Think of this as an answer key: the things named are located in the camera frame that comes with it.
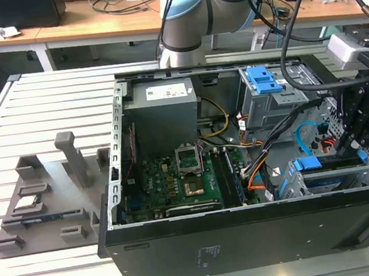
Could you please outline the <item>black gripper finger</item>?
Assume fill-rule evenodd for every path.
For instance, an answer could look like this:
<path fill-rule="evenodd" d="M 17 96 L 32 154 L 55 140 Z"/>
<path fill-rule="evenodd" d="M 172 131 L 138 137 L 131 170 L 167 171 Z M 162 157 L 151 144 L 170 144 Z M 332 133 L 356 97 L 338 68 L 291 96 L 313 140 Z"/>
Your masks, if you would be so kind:
<path fill-rule="evenodd" d="M 336 146 L 337 156 L 349 155 L 359 147 L 356 139 L 356 132 L 352 127 L 351 102 L 353 93 L 351 88 L 338 89 L 335 91 L 335 101 L 337 102 L 337 117 L 342 123 L 343 133 Z"/>
<path fill-rule="evenodd" d="M 351 102 L 350 128 L 354 140 L 361 147 L 369 146 L 369 92 L 365 89 L 355 91 Z"/>

